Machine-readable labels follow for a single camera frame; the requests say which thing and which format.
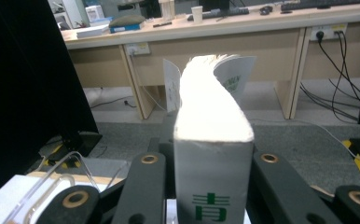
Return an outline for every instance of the book cover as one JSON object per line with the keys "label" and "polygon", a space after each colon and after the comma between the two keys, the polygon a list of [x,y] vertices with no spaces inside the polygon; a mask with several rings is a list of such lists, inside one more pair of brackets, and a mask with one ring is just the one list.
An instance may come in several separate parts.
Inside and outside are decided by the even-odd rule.
{"label": "book cover", "polygon": [[143,27],[143,23],[140,24],[131,24],[131,25],[124,25],[124,26],[113,26],[110,27],[110,33],[117,33],[123,31],[131,31],[131,30],[140,30]]}

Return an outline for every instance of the wire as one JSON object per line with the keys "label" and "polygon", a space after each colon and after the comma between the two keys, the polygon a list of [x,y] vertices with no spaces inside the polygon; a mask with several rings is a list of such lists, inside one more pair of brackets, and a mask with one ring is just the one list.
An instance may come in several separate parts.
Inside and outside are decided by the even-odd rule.
{"label": "wire", "polygon": [[128,103],[128,101],[124,101],[124,104],[125,104],[125,105],[128,105],[129,107],[132,107],[132,108],[135,108],[135,107],[136,107],[136,105],[130,105],[130,103]]}
{"label": "wire", "polygon": [[106,102],[106,103],[101,103],[101,104],[98,104],[98,105],[94,105],[94,106],[92,106],[92,107],[90,107],[90,108],[93,109],[93,108],[95,108],[95,107],[97,107],[97,106],[100,106],[100,105],[112,104],[112,103],[114,103],[114,102],[117,102],[117,101],[119,101],[119,100],[123,100],[123,99],[128,98],[128,97],[132,97],[132,96],[121,97],[121,98],[118,98],[117,100],[110,101],[110,102]]}
{"label": "wire", "polygon": [[349,77],[346,76],[346,75],[344,75],[344,74],[342,73],[342,71],[340,71],[340,70],[338,69],[337,65],[334,63],[334,61],[331,59],[331,57],[325,52],[325,50],[324,50],[324,48],[323,48],[323,46],[322,46],[322,43],[321,43],[320,41],[319,41],[318,43],[319,43],[320,49],[322,50],[322,52],[324,53],[324,55],[328,58],[328,60],[334,65],[335,69],[340,73],[340,75],[341,75],[342,77],[344,77],[344,78],[346,78],[346,80],[348,80],[349,84],[351,84],[353,91],[354,91],[354,89],[356,89],[356,90],[358,90],[358,91],[360,92],[360,90],[359,90],[356,86],[354,86],[354,84],[350,81]]}
{"label": "wire", "polygon": [[107,147],[104,147],[104,150],[99,154],[97,155],[95,158],[100,158],[101,156],[103,156],[103,154],[107,151]]}
{"label": "wire", "polygon": [[305,120],[299,120],[299,119],[291,119],[291,120],[285,120],[285,121],[281,121],[281,120],[267,120],[267,119],[250,119],[250,121],[252,120],[259,120],[259,121],[266,121],[266,122],[273,122],[273,123],[287,123],[287,122],[301,122],[301,123],[306,123],[306,124],[311,124],[311,125],[314,125],[314,126],[317,126],[321,129],[323,129],[324,131],[326,131],[333,139],[335,139],[337,142],[340,143],[341,146],[343,146],[344,148],[346,148],[346,150],[349,152],[349,154],[352,155],[352,157],[354,157],[355,159],[357,160],[360,160],[360,156],[358,155],[354,155],[354,153],[352,153],[346,146],[343,145],[343,143],[333,134],[331,133],[327,128],[323,127],[322,125],[320,124],[316,124],[316,123],[313,123],[313,122],[309,122],[309,121],[305,121]]}
{"label": "wire", "polygon": [[[131,56],[131,57],[130,57],[130,58],[131,58],[131,62],[132,62],[132,64],[134,65],[134,72],[136,73],[136,76],[139,77],[139,73],[137,72],[136,63],[135,63],[135,61],[134,61],[134,59],[133,59],[133,54],[134,54],[134,52],[132,52],[132,54],[130,55],[130,56]],[[154,99],[154,97],[150,94],[150,92],[145,88],[145,86],[143,85],[143,83],[140,83],[140,85],[142,86],[142,89],[145,90],[145,93],[147,93],[147,95],[151,98],[151,100],[154,101],[154,103],[155,103],[160,109],[162,109],[163,111],[166,111],[166,109],[163,108],[163,107],[156,101],[156,99]]]}
{"label": "wire", "polygon": [[[346,63],[346,52],[347,52],[347,48],[348,48],[346,35],[343,33],[343,31],[339,31],[338,36],[339,36],[340,52],[342,54],[342,61],[343,61],[342,68],[344,66],[345,71],[346,71],[347,80],[349,81],[349,84],[351,84],[351,87],[352,87],[352,89],[354,91],[354,94],[355,94],[356,98],[360,100],[360,98],[358,97],[358,95],[357,95],[357,93],[355,92],[354,89],[358,90],[358,92],[360,92],[360,90],[352,83],[351,78],[349,77],[348,65]],[[344,52],[343,52],[343,47],[342,47],[342,39],[340,38],[341,36],[343,36],[343,42],[345,44],[345,51]]]}
{"label": "wire", "polygon": [[[329,81],[334,87],[336,87],[336,85],[334,84],[334,82],[333,82],[330,78],[328,79],[328,81]],[[351,98],[354,98],[354,100],[357,100],[357,98],[356,98],[355,96],[350,95],[349,93],[341,90],[340,88],[338,88],[338,91],[342,92],[343,94],[345,94],[345,95],[347,95],[347,96],[349,96],[349,97],[351,97]]]}
{"label": "wire", "polygon": [[[337,114],[340,114],[340,115],[342,115],[342,116],[345,117],[345,118],[348,118],[348,119],[352,119],[352,120],[354,120],[354,121],[357,121],[357,118],[356,118],[356,117],[354,117],[354,116],[352,116],[352,115],[350,115],[350,114],[348,114],[348,113],[346,113],[346,112],[344,112],[344,111],[342,111],[342,110],[340,110],[340,109],[337,109],[336,107],[333,107],[333,106],[325,103],[325,102],[324,102],[325,99],[320,98],[320,97],[318,97],[318,96],[310,93],[310,92],[303,86],[302,83],[301,83],[301,90],[302,90],[314,103],[316,103],[317,105],[320,105],[320,106],[322,106],[322,107],[324,107],[324,108],[326,108],[326,109],[329,109],[329,110],[335,110],[335,112],[336,112]],[[343,120],[343,119],[340,119],[340,118],[338,118],[338,119],[339,119],[340,121],[343,121],[343,122],[346,122],[346,123],[354,124],[353,122],[349,122],[349,121],[346,121],[346,120]]]}
{"label": "wire", "polygon": [[39,172],[39,171],[41,170],[41,168],[43,167],[45,161],[46,161],[46,156],[41,156],[41,162],[40,162],[40,164],[37,166],[37,168],[35,168],[35,169],[33,170],[33,172]]}
{"label": "wire", "polygon": [[[326,101],[326,102],[331,102],[332,100],[327,100],[327,99],[325,99],[325,98],[322,98],[322,97],[320,97],[320,96],[317,96],[317,95],[315,95],[315,94],[313,94],[313,93],[311,93],[310,91],[308,91],[308,90],[306,90],[306,88],[305,88],[305,86],[301,83],[301,88],[303,89],[303,91],[305,92],[307,92],[307,93],[305,93],[305,94],[309,94],[310,96],[312,96],[313,98],[317,98],[317,99],[320,99],[321,101]],[[354,108],[360,108],[360,105],[350,105],[350,104],[346,104],[346,103],[343,103],[343,102],[338,102],[338,101],[336,101],[335,102],[337,105],[347,105],[347,106],[349,106],[349,107],[354,107]]]}

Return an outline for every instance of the computer mouse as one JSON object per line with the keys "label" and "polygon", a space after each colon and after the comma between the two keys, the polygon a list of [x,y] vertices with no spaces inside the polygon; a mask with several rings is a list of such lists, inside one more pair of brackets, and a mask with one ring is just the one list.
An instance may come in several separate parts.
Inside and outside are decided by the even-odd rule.
{"label": "computer mouse", "polygon": [[273,7],[271,7],[271,6],[265,6],[264,8],[267,9],[267,10],[269,10],[270,12],[273,11]]}
{"label": "computer mouse", "polygon": [[269,14],[270,14],[270,11],[268,9],[266,9],[266,8],[261,8],[259,10],[259,15],[261,15],[261,16],[266,16],[266,15],[269,15]]}

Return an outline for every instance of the green chinese character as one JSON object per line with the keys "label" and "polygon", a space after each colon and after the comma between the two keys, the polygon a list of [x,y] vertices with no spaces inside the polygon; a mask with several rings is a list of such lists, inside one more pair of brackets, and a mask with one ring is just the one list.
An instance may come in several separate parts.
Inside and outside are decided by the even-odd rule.
{"label": "green chinese character", "polygon": [[193,196],[192,203],[197,204],[195,212],[198,221],[203,218],[209,218],[214,222],[222,222],[227,219],[227,209],[224,206],[229,205],[229,197],[215,196],[215,193]]}

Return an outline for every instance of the computer monitor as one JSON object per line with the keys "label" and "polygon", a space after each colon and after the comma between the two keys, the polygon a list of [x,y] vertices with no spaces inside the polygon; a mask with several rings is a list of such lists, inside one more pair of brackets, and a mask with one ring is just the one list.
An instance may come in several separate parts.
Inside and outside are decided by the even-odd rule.
{"label": "computer monitor", "polygon": [[220,9],[221,11],[229,10],[229,0],[199,0],[199,5],[203,6],[203,11]]}

